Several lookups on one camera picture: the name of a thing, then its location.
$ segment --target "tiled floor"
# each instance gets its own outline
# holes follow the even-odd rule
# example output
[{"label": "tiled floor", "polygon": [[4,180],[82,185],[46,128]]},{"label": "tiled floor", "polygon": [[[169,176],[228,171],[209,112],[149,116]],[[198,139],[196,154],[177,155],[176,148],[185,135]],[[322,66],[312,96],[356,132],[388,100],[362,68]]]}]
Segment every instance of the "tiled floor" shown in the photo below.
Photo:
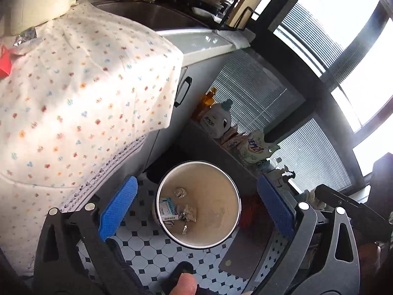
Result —
[{"label": "tiled floor", "polygon": [[[222,295],[241,294],[248,281],[219,269],[221,259],[237,231],[223,244],[210,250],[192,250],[178,245],[153,221],[151,208],[157,187],[144,174],[138,177],[138,194],[113,237],[143,286],[160,294],[162,280],[170,275],[178,263],[188,261],[194,266],[194,277],[200,287]],[[90,278],[99,282],[83,244],[79,247],[79,253]]]},{"label": "tiled floor", "polygon": [[265,258],[265,261],[262,263],[261,269],[258,272],[258,276],[255,282],[260,283],[265,279],[270,269],[276,264],[276,261],[284,252],[286,244],[288,244],[288,239],[279,234],[279,232],[276,232],[274,240],[270,245],[269,253]]}]

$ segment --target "blue grip pad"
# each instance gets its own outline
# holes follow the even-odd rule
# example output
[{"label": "blue grip pad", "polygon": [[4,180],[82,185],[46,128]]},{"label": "blue grip pad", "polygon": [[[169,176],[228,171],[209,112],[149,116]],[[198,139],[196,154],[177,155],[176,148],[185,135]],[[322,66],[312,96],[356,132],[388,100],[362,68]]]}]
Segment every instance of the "blue grip pad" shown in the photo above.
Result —
[{"label": "blue grip pad", "polygon": [[100,216],[98,234],[103,241],[113,236],[129,209],[136,193],[138,183],[134,176],[129,177]]},{"label": "blue grip pad", "polygon": [[258,179],[257,191],[281,235],[292,240],[295,236],[295,217],[273,184],[262,175]]}]

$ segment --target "barcode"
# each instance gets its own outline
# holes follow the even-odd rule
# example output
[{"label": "barcode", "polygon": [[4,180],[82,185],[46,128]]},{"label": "barcode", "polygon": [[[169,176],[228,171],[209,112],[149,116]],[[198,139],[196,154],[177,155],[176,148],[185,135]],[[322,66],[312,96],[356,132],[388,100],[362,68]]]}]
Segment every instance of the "barcode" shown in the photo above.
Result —
[{"label": "barcode", "polygon": [[165,218],[164,221],[172,221],[172,220],[177,220],[177,216],[171,216],[170,218]]}]

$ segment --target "stainless steel sink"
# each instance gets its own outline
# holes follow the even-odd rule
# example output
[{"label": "stainless steel sink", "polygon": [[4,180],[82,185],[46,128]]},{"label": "stainless steel sink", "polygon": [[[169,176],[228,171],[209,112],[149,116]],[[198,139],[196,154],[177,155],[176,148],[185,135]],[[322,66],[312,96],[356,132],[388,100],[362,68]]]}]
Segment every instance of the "stainless steel sink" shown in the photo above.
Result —
[{"label": "stainless steel sink", "polygon": [[139,22],[155,31],[208,27],[184,13],[153,3],[104,1],[93,5],[100,10]]}]

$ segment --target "detergent bottle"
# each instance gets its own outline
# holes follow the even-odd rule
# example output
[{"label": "detergent bottle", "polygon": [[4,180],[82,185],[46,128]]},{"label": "detergent bottle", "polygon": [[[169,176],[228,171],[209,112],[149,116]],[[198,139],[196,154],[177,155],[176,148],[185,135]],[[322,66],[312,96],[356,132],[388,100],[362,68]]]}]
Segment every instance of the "detergent bottle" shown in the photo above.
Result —
[{"label": "detergent bottle", "polygon": [[255,130],[237,146],[240,160],[244,166],[250,166],[267,159],[280,149],[277,144],[266,143],[264,137],[263,129]]},{"label": "detergent bottle", "polygon": [[195,121],[200,121],[201,117],[205,115],[205,113],[211,108],[214,104],[213,96],[216,95],[217,89],[215,87],[211,88],[211,90],[205,94],[201,101],[198,103],[196,109],[191,115],[191,119]]},{"label": "detergent bottle", "polygon": [[231,106],[233,101],[226,100],[223,103],[214,104],[200,120],[204,130],[212,138],[220,138],[231,127]]}]

